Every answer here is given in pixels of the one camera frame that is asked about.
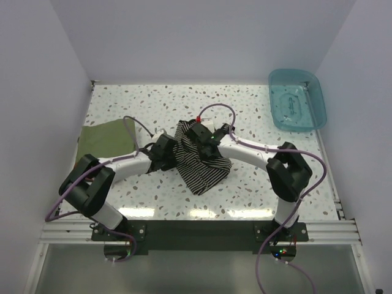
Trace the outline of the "black white striped tank top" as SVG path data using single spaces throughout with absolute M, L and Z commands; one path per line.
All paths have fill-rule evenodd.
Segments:
M 186 186 L 194 195 L 201 195 L 219 184 L 230 173 L 232 163 L 229 159 L 201 159 L 197 145 L 189 139 L 186 132 L 195 124 L 195 120 L 177 123 L 173 149 L 176 168 Z

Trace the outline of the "olive green tank top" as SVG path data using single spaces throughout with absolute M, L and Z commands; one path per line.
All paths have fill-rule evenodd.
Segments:
M 117 119 L 96 126 L 83 126 L 78 138 L 76 161 L 84 155 L 96 158 L 123 156 L 136 150 L 124 121 Z

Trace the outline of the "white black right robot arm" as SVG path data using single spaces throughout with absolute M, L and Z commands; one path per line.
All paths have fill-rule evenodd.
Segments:
M 202 159 L 234 159 L 266 171 L 278 197 L 273 234 L 281 241 L 294 234 L 298 220 L 296 204 L 312 176 L 310 166 L 296 152 L 295 145 L 289 142 L 281 146 L 262 145 L 235 137 L 225 125 L 211 132 L 200 122 L 191 126 L 186 136 L 196 144 Z

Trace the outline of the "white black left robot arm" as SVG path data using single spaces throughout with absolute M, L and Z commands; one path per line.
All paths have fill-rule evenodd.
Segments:
M 103 227 L 113 240 L 121 240 L 130 232 L 127 218 L 107 202 L 113 183 L 131 176 L 144 175 L 176 167 L 176 140 L 167 134 L 145 148 L 128 155 L 98 159 L 84 155 L 59 188 L 59 195 L 78 213 Z

